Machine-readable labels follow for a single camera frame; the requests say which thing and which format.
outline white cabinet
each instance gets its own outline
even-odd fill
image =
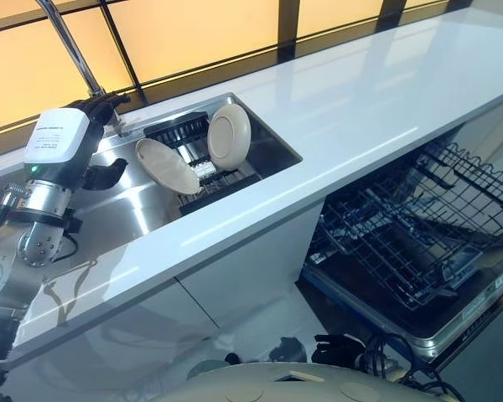
[[[171,280],[158,294],[14,369],[2,392],[19,401],[101,402],[172,364],[215,330]]]
[[[220,327],[283,296],[298,279],[323,202],[178,279]]]

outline window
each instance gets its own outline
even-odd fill
[[[54,3],[98,82],[106,91],[130,92],[133,102],[124,107],[138,108],[470,3],[407,0],[404,9],[401,1],[395,9],[395,2],[384,8],[384,1]],[[84,80],[35,0],[0,0],[0,153],[26,143],[41,111],[87,96]]]
[[[140,82],[277,42],[273,0],[130,0],[110,10]]]
[[[68,14],[64,20],[107,91],[132,85],[100,10]],[[48,20],[0,32],[0,126],[87,96],[86,84]]]
[[[300,0],[298,37],[362,19],[377,17],[382,0]]]

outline plate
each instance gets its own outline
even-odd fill
[[[251,128],[242,106],[222,106],[212,117],[207,133],[210,160],[220,169],[237,169],[250,150]]]
[[[136,155],[148,175],[158,184],[181,194],[195,194],[200,180],[184,159],[163,143],[144,138],[136,143]]]

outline white countertop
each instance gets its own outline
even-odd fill
[[[503,16],[473,8],[449,13],[166,100],[125,119],[226,92],[244,101],[303,161],[102,255],[92,269],[61,276],[52,287],[61,305],[43,290],[37,295],[13,359],[100,321],[112,308],[502,101]],[[13,162],[14,155],[8,156]],[[67,323],[57,325],[64,317]]]

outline wire rack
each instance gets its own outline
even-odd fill
[[[456,295],[474,262],[503,247],[503,172],[456,144],[431,142],[375,178],[324,206],[311,244],[315,263],[332,248],[353,255],[415,310]]]
[[[200,178],[200,190],[196,194],[179,194],[182,214],[213,201],[229,188],[243,188],[259,180],[255,170],[245,161],[236,170],[227,172],[218,169],[211,161],[207,144],[208,115],[192,112],[172,121],[165,121],[144,130],[147,138],[159,141],[174,149]]]

